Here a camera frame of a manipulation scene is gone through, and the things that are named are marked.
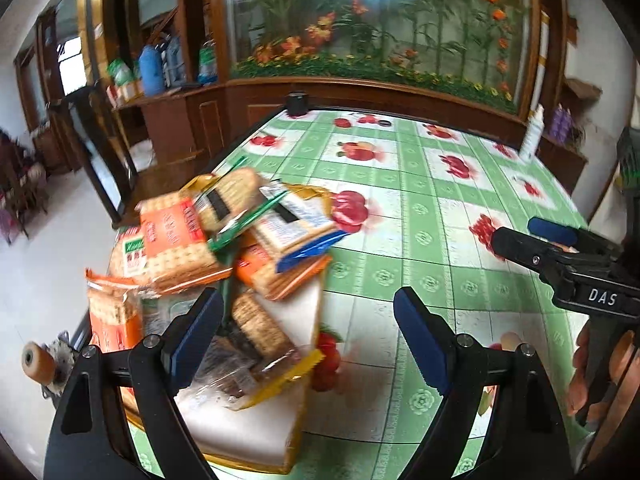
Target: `window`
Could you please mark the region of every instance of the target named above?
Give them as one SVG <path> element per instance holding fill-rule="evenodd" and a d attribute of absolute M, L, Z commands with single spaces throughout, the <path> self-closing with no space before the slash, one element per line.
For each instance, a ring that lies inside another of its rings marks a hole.
<path fill-rule="evenodd" d="M 58 62 L 65 95 L 69 95 L 86 85 L 80 38 L 65 41 L 60 49 Z"/>

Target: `white spray bottle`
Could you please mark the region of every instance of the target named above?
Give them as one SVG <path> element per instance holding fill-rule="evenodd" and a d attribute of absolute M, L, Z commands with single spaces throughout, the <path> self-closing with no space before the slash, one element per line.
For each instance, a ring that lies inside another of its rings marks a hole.
<path fill-rule="evenodd" d="M 524 140 L 520 146 L 520 160 L 523 162 L 530 162 L 540 143 L 540 137 L 542 137 L 542 131 L 545 129 L 544 122 L 545 109 L 542 105 L 538 105 L 536 113 L 529 118 L 529 124 L 527 125 L 527 132 L 524 135 Z"/>

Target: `spool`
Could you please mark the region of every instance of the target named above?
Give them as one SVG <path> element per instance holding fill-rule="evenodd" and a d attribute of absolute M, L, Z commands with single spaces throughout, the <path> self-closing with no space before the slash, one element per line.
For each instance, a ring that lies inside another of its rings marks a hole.
<path fill-rule="evenodd" d="M 22 349 L 22 371 L 28 378 L 47 386 L 56 376 L 56 362 L 46 350 L 30 341 Z"/>

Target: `glass display case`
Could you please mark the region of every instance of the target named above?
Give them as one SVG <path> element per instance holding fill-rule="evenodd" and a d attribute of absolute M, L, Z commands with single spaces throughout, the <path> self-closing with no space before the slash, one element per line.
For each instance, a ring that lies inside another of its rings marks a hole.
<path fill-rule="evenodd" d="M 235 78 L 333 76 L 515 113 L 528 0 L 227 0 Z"/>

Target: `snack pile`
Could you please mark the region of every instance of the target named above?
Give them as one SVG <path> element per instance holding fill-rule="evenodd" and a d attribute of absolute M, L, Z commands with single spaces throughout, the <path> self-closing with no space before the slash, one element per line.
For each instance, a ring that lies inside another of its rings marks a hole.
<path fill-rule="evenodd" d="M 238 165 L 141 202 L 140 227 L 118 236 L 108 274 L 87 269 L 92 342 L 102 351 L 132 348 L 215 286 L 225 318 L 187 391 L 233 410 L 277 395 L 324 358 L 292 342 L 269 312 L 285 304 L 269 302 L 318 275 L 346 236 L 328 202 L 325 190 L 268 182 Z"/>

